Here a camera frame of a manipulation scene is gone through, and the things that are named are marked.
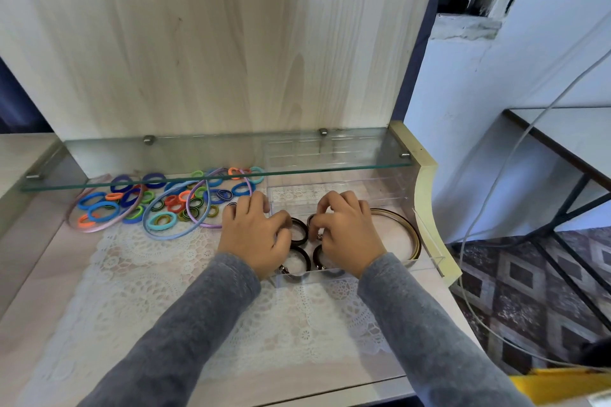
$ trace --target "gray sleeve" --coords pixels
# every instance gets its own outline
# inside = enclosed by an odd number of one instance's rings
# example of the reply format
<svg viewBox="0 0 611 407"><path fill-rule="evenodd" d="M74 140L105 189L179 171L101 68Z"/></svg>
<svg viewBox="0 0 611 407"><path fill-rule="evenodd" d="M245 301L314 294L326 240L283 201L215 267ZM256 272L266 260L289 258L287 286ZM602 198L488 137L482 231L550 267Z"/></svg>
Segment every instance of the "gray sleeve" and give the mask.
<svg viewBox="0 0 611 407"><path fill-rule="evenodd" d="M533 406L392 253L363 272L358 294L424 405Z"/></svg>
<svg viewBox="0 0 611 407"><path fill-rule="evenodd" d="M250 266L217 254L79 405L186 405L203 365L260 291Z"/></svg>

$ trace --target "patterned floor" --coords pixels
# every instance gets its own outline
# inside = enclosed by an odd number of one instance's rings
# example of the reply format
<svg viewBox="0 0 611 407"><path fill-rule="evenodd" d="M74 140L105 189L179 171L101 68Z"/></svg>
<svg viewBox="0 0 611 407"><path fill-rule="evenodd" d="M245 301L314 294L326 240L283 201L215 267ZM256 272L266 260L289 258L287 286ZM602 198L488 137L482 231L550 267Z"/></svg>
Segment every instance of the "patterned floor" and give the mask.
<svg viewBox="0 0 611 407"><path fill-rule="evenodd" d="M611 227L562 232L560 236L611 281ZM515 238L500 238L508 243ZM553 240L546 249L579 287L611 317L611 296ZM450 245L458 259L460 244ZM530 352L569 361L588 341L609 335L560 276L529 243L513 249L486 248L480 241L467 243L462 284L469 303L487 326ZM488 356L510 375L546 367L544 361L512 348L478 325L455 283L450 290L469 320Z"/></svg>

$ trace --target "glass shelf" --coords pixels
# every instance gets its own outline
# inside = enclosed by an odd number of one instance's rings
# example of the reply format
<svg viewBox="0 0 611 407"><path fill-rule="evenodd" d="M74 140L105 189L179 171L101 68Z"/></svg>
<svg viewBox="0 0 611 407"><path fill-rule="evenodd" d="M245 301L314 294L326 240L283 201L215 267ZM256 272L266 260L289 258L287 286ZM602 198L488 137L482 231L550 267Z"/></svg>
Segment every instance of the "glass shelf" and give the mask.
<svg viewBox="0 0 611 407"><path fill-rule="evenodd" d="M23 191L108 187L119 174L134 183L150 172L167 182L230 179L235 175L191 177L195 171L258 166L252 177L411 165L406 148L387 128L116 138L66 141L27 175Z"/></svg>

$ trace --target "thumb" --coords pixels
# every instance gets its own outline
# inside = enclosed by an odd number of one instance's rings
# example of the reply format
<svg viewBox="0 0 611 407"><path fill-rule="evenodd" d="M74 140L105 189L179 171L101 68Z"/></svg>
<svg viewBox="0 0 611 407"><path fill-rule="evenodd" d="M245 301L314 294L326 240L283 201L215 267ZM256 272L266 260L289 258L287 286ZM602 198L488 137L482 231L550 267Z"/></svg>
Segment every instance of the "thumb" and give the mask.
<svg viewBox="0 0 611 407"><path fill-rule="evenodd" d="M278 265L282 264L288 256L288 251L291 248L291 239L293 235L288 229L280 229L276 238L276 244L272 246L271 253L278 258Z"/></svg>

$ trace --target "wooden panel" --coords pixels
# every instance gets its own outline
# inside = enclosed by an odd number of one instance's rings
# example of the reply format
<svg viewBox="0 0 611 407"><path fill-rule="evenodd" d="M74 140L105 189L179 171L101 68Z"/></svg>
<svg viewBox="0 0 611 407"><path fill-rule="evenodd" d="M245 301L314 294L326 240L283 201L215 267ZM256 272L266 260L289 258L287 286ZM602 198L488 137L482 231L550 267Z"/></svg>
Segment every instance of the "wooden panel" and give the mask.
<svg viewBox="0 0 611 407"><path fill-rule="evenodd" d="M62 140L386 126L428 0L0 0Z"/></svg>

